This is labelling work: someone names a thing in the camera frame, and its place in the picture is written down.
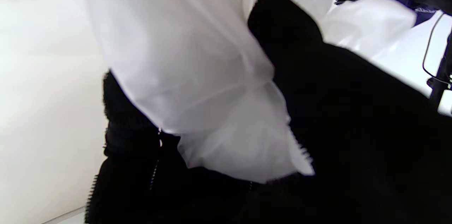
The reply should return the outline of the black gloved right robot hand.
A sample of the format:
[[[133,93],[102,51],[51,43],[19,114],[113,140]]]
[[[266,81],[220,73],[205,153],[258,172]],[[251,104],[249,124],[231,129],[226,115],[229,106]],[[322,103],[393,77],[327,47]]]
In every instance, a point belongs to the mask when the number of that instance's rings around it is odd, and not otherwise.
[[[450,224],[451,118],[355,53],[326,44],[291,0],[257,0],[248,27],[275,66],[290,127],[314,176],[263,185],[188,169],[103,79],[107,157],[86,224]]]

